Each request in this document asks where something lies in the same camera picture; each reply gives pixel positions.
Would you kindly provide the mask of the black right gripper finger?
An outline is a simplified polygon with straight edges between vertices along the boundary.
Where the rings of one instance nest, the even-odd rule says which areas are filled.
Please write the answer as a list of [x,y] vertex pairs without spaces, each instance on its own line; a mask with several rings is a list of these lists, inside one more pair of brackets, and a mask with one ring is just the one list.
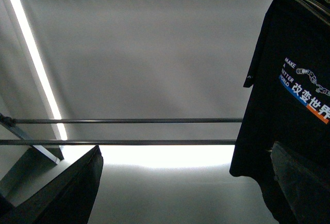
[[29,199],[1,215],[1,223],[88,223],[104,160],[93,147]]

